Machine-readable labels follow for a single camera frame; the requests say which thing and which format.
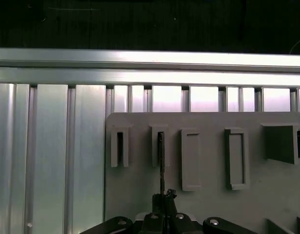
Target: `gray block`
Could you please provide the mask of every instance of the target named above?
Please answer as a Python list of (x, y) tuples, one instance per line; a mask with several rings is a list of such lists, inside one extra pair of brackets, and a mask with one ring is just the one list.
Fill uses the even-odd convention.
[[(129, 167), (111, 164), (112, 128), (119, 123), (130, 126)], [(266, 217), (295, 230), (300, 163), (270, 160), (275, 156), (266, 149), (264, 131), (272, 125), (300, 130), (300, 113), (293, 112), (111, 114), (106, 121), (105, 219), (134, 219), (151, 211), (151, 197), (160, 191), (160, 168), (152, 165), (154, 125), (168, 126), (165, 189), (177, 191), (179, 212), (193, 214), (199, 222), (218, 216), (260, 234), (266, 233)], [(300, 151), (298, 136), (289, 158)]]

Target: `rectangular bracket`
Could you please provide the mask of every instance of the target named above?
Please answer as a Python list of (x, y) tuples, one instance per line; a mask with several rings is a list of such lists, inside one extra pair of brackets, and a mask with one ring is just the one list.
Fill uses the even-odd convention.
[(111, 167), (118, 167), (119, 160), (128, 167), (129, 127), (114, 127), (111, 132)]
[(195, 128), (181, 130), (182, 190), (200, 189), (200, 133)]
[(249, 188), (248, 133), (242, 128), (225, 129), (227, 186), (232, 190)]
[(163, 155), (165, 156), (165, 167), (170, 166), (170, 154), (169, 154), (169, 134), (168, 134), (168, 125), (161, 124), (151, 125), (152, 128), (152, 166), (157, 167), (159, 165), (159, 154), (158, 154), (158, 134), (164, 133), (164, 151)]

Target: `gray mounting plate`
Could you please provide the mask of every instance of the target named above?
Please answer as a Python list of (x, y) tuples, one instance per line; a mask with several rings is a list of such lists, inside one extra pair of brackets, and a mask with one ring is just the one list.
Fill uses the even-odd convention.
[(165, 132), (170, 164), (165, 188), (177, 191), (179, 212), (194, 214), (201, 223), (219, 216), (258, 233), (265, 232), (269, 218), (295, 231), (298, 131), (300, 113), (293, 112), (111, 114), (106, 121), (105, 219), (122, 215), (133, 220), (152, 210), (152, 195), (160, 191), (155, 140)]

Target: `black surface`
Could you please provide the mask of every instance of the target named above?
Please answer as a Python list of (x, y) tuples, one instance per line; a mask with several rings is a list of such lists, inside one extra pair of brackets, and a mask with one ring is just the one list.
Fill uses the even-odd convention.
[(298, 40), (300, 0), (0, 0), (0, 47), (288, 54)]

